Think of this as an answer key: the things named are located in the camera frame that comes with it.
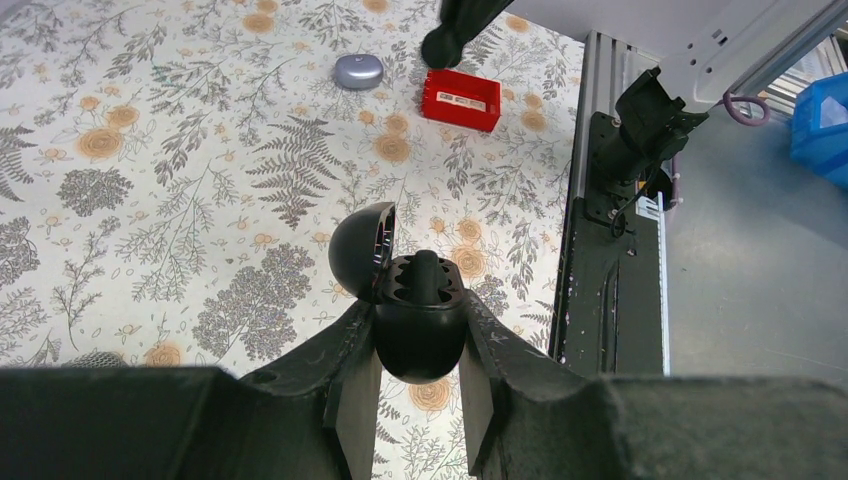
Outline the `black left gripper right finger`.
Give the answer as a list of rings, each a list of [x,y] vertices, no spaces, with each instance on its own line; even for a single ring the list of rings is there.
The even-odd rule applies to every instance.
[[[459,363],[479,479],[843,479],[847,394],[786,377],[580,376],[474,293]]]

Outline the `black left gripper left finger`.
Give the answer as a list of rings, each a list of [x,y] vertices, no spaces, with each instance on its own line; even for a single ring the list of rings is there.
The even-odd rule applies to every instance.
[[[5,479],[367,479],[371,307],[236,378],[217,367],[5,369]]]

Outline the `black earbud charging case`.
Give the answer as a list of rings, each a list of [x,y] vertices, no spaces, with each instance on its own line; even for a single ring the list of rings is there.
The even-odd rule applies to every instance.
[[[410,263],[416,251],[395,255],[396,205],[372,204],[343,219],[328,260],[337,283],[373,306],[374,346],[384,368],[408,384],[427,384],[450,373],[464,349],[470,316],[458,267],[439,257],[443,271],[435,305],[411,301]]]

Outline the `black clip earbud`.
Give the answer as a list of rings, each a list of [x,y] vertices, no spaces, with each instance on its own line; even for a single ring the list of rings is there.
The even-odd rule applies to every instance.
[[[435,305],[441,302],[439,287],[443,271],[438,255],[430,250],[418,251],[410,263],[411,301],[416,305]]]

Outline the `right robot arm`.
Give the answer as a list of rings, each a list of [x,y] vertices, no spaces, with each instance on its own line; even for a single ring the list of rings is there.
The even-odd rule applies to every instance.
[[[844,1],[562,1],[577,8],[568,36],[595,31],[633,40],[658,56],[617,100],[621,127],[600,166],[630,181],[648,161],[680,151],[729,90],[761,68],[774,79],[805,41],[818,43],[847,18]]]

